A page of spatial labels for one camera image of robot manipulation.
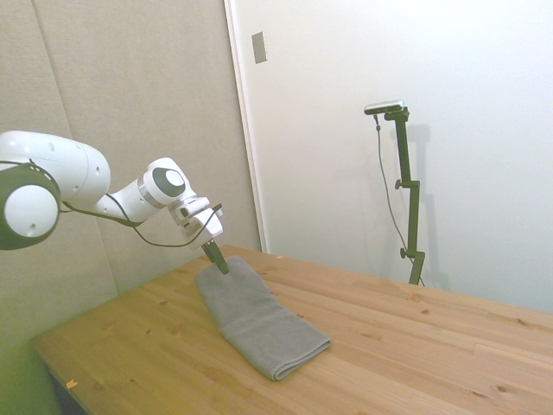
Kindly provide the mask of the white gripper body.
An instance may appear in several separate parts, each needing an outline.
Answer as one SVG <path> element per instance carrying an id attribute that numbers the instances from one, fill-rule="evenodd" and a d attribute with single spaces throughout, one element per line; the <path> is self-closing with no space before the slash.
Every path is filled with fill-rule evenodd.
<path id="1" fill-rule="evenodd" d="M 219 220 L 222 206 L 201 207 L 192 204 L 172 208 L 172 217 L 181 227 L 184 246 L 194 250 L 223 233 Z"/>

